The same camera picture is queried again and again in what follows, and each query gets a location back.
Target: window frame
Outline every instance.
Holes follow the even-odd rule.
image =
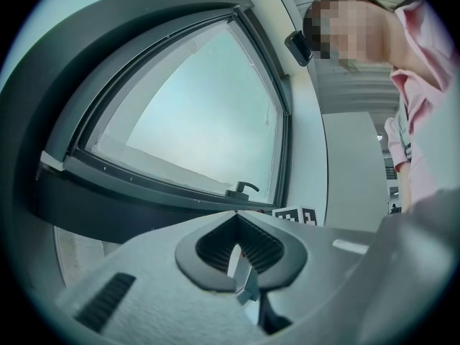
[[[122,227],[122,232],[114,233],[112,231],[105,231],[101,233],[103,224],[107,221],[97,221],[96,216],[85,216],[88,220],[88,226],[79,226],[81,222],[73,216],[72,210],[75,210],[75,201],[88,201],[87,197],[77,197],[75,201],[71,201],[74,195],[63,195],[60,192],[61,187],[57,187],[57,183],[46,182],[45,179],[59,178],[63,180],[66,185],[69,185],[69,190],[74,190],[73,194],[97,192],[102,196],[109,196],[114,200],[130,203],[133,208],[137,208],[139,204],[149,206],[153,215],[155,211],[179,211],[188,213],[193,217],[215,213],[219,211],[228,210],[264,210],[270,212],[274,208],[285,206],[288,197],[288,181],[290,172],[290,154],[292,149],[292,124],[290,116],[290,92],[289,86],[285,85],[288,81],[286,76],[276,69],[274,62],[277,62],[277,57],[272,57],[268,54],[264,41],[260,38],[264,32],[257,31],[254,28],[253,21],[246,15],[245,10],[252,6],[249,0],[229,0],[227,5],[233,6],[222,7],[222,3],[210,4],[209,8],[203,11],[195,12],[189,15],[182,15],[181,17],[174,17],[174,19],[164,19],[162,24],[157,25],[150,31],[155,32],[156,38],[152,39],[147,34],[150,31],[145,30],[143,33],[138,34],[136,37],[131,38],[131,41],[136,41],[138,44],[141,42],[144,45],[143,50],[129,51],[129,57],[123,55],[110,56],[111,65],[99,65],[95,70],[86,74],[81,84],[73,92],[73,95],[67,101],[64,109],[55,121],[55,125],[47,140],[47,144],[42,148],[44,151],[41,156],[41,166],[38,172],[38,178],[43,179],[43,183],[37,183],[36,190],[36,214],[46,221],[62,227],[63,229],[74,231],[77,234],[83,234],[95,239],[102,239],[108,242],[123,242],[126,239],[138,234],[138,229],[131,229],[124,227],[122,222],[117,222],[117,226]],[[98,111],[102,108],[96,106],[95,99],[100,99],[103,96],[100,84],[96,82],[91,83],[93,75],[98,70],[105,78],[104,85],[116,86],[119,79],[119,71],[130,69],[130,67],[138,60],[145,59],[145,55],[150,52],[149,50],[159,50],[164,48],[172,42],[179,40],[180,37],[194,32],[195,30],[204,27],[213,22],[225,19],[233,19],[250,41],[252,47],[260,58],[264,70],[268,73],[270,81],[273,84],[277,98],[280,100],[282,107],[282,134],[280,134],[281,147],[280,147],[280,166],[277,170],[277,180],[273,183],[276,187],[275,197],[273,203],[259,203],[253,201],[244,201],[237,198],[226,197],[224,195],[216,195],[213,193],[206,193],[192,188],[184,188],[180,185],[168,185],[160,180],[148,180],[144,175],[138,175],[128,169],[121,169],[110,162],[103,160],[95,155],[86,154],[79,149],[79,141],[83,136],[84,130],[89,129],[91,122],[96,119]],[[105,208],[107,216],[109,213],[109,204]],[[60,211],[53,211],[51,205],[56,207],[60,206]],[[152,218],[151,224],[153,229],[157,226],[155,219]]]
[[[129,180],[130,183],[138,183],[139,185],[142,185],[146,188],[151,188],[153,190],[161,190],[164,193],[168,194],[188,196],[191,197],[193,200],[199,199],[201,200],[201,202],[199,205],[197,205],[197,208],[203,205],[203,201],[216,201],[215,198],[213,198],[214,196],[223,196],[219,193],[200,191],[195,189],[193,186],[187,187],[186,185],[178,185],[174,182],[169,183],[165,180],[162,181],[161,178],[156,178],[154,175],[146,175],[142,172],[137,172],[136,170],[130,169],[129,167],[123,167],[117,162],[117,160],[110,160],[110,158],[104,157],[104,155],[97,155],[93,153],[91,151],[91,148],[96,143],[96,140],[99,139],[99,137],[104,133],[113,115],[118,111],[118,108],[121,105],[121,103],[125,101],[126,94],[129,93],[133,88],[135,88],[135,86],[137,86],[138,80],[135,78],[136,76],[143,77],[146,71],[150,71],[151,68],[155,67],[159,61],[161,61],[163,58],[167,57],[170,54],[171,50],[174,50],[174,48],[177,47],[177,44],[183,43],[183,40],[186,40],[188,37],[190,37],[190,35],[193,35],[193,33],[200,32],[200,30],[205,29],[207,27],[212,27],[213,24],[224,23],[228,27],[229,31],[235,36],[235,39],[241,45],[245,54],[248,55],[249,59],[253,62],[255,69],[258,72],[258,75],[260,76],[265,88],[267,89],[268,95],[270,97],[271,102],[273,103],[273,106],[277,109],[278,116],[277,131],[275,135],[275,148],[272,155],[270,175],[268,176],[270,178],[268,202],[264,203],[250,201],[252,203],[262,203],[265,205],[273,204],[276,193],[276,182],[279,176],[280,154],[282,149],[282,130],[284,122],[282,104],[279,98],[277,97],[275,87],[272,84],[272,79],[269,76],[268,72],[265,70],[263,62],[257,56],[257,52],[252,47],[251,42],[244,36],[243,31],[239,28],[237,23],[232,18],[233,15],[234,14],[228,17],[226,14],[222,14],[221,19],[217,20],[217,22],[211,21],[204,27],[200,27],[199,29],[194,30],[193,32],[185,32],[183,34],[179,34],[178,37],[171,36],[171,43],[169,45],[166,42],[165,45],[163,45],[163,47],[160,48],[160,50],[153,50],[153,52],[151,52],[150,55],[139,54],[139,56],[142,56],[142,58],[136,60],[137,63],[133,63],[132,65],[130,65],[128,73],[126,73],[124,78],[120,79],[118,83],[115,85],[116,90],[111,91],[109,89],[107,91],[101,91],[102,94],[100,95],[99,103],[96,104],[99,107],[99,109],[97,110],[98,115],[89,115],[90,117],[92,117],[92,119],[89,119],[87,124],[90,125],[86,125],[84,129],[80,130],[80,134],[77,135],[77,142],[73,145],[70,154],[73,155],[73,157],[78,158],[82,162],[88,162],[92,157],[93,159],[88,163],[91,167],[95,167],[98,170],[103,170],[105,173],[113,176],[114,178],[118,178],[120,180]],[[153,33],[153,35],[155,35],[155,32],[146,33],[146,36],[151,36],[150,33]],[[107,58],[106,62],[104,62],[102,66],[106,64],[111,64],[113,61],[120,61],[118,60],[120,56],[123,57],[125,60],[128,60],[128,58],[132,54],[131,48],[132,43],[129,42],[127,45],[118,50],[114,55]],[[106,80],[105,78],[106,76],[104,74],[101,74],[100,70],[99,73],[93,73],[91,78],[91,84],[97,82],[100,83],[101,87],[110,87],[108,83],[104,85],[104,81]],[[88,98],[88,93],[85,93],[84,95],[78,94],[77,96],[75,96],[75,98],[72,98],[71,101],[81,102],[82,96]],[[64,168],[76,174],[77,176],[86,178],[86,180],[88,180],[89,178],[88,173],[82,170],[82,165],[78,162],[74,162],[72,158],[67,157],[65,159]],[[104,186],[106,188],[114,188],[120,193],[126,193],[128,196],[137,195],[137,193],[132,191],[131,188],[125,189],[121,187],[121,185],[117,185],[117,183],[109,183],[108,181],[104,181],[104,178],[96,178],[95,175],[93,175],[93,177],[95,177],[95,180],[93,182],[95,184],[98,184],[99,186]],[[156,202],[157,200],[157,198],[154,197],[155,193],[143,193],[142,195],[144,196],[144,199],[148,201]],[[221,200],[222,203],[235,204],[237,206],[239,205],[238,203],[232,203],[232,201],[235,201],[235,198],[225,197],[225,199]],[[180,201],[178,201],[177,203],[178,206],[181,206],[182,204],[180,203]],[[167,204],[174,205],[175,202],[171,200]]]

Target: curved window frame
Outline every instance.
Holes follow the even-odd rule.
[[[166,21],[138,35],[107,57],[77,88],[59,115],[41,156],[45,171],[42,177],[63,179],[66,183],[72,183],[75,188],[80,188],[79,193],[81,193],[83,186],[91,193],[96,192],[124,203],[140,204],[143,208],[149,206],[152,210],[168,211],[168,213],[175,211],[182,214],[184,212],[190,213],[191,218],[219,211],[238,209],[271,211],[274,208],[285,206],[291,153],[290,93],[289,86],[286,85],[288,78],[282,78],[282,73],[280,75],[275,66],[277,58],[273,58],[268,53],[261,35],[246,15],[245,9],[250,6],[249,1],[246,6],[235,4],[232,8],[210,9]],[[92,130],[103,113],[104,106],[107,105],[105,101],[107,94],[116,91],[123,83],[123,78],[133,68],[151,60],[152,56],[186,35],[220,21],[234,22],[244,33],[245,39],[254,49],[259,61],[258,65],[261,65],[263,71],[268,75],[273,93],[279,101],[277,107],[281,110],[279,113],[282,113],[282,126],[280,127],[282,134],[279,134],[281,147],[279,154],[276,155],[276,161],[279,160],[279,167],[277,168],[273,203],[245,201],[166,183],[115,165],[85,151],[82,147],[84,140],[88,137],[88,132]],[[110,234],[102,234],[101,229],[98,229],[97,234],[92,234],[94,229],[90,228],[73,229],[73,226],[78,223],[77,221],[62,224],[65,213],[55,213],[52,208],[47,206],[50,203],[55,205],[54,201],[51,202],[53,198],[63,199],[62,193],[57,187],[58,184],[47,181],[44,181],[43,184],[38,183],[38,200],[45,205],[38,206],[37,211],[41,217],[63,229],[89,237],[112,242],[125,240],[119,236],[116,239],[110,239],[107,236]],[[100,208],[108,212],[110,210],[109,205],[105,206],[104,203],[100,205]],[[177,221],[172,218],[171,224],[175,223]],[[157,227],[161,226],[152,223],[153,229]]]

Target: window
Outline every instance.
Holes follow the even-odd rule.
[[[246,14],[252,6],[103,0],[50,32],[50,42],[64,42],[53,66],[64,73],[55,83],[63,100],[40,159],[35,213],[122,243],[219,211],[284,206],[289,84]],[[82,26],[87,39],[75,39],[69,32]],[[259,191],[228,193],[238,182]]]
[[[178,40],[113,97],[85,149],[167,183],[225,195],[239,181],[272,203],[282,109],[255,49],[235,22]]]

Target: woman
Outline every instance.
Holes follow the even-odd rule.
[[[389,63],[400,92],[400,118],[385,123],[388,148],[398,172],[402,211],[436,192],[436,183],[413,135],[442,102],[459,64],[446,29],[424,0],[388,9],[377,0],[315,0],[303,34],[317,58],[335,60],[356,72],[353,62]],[[404,141],[406,120],[408,141]]]

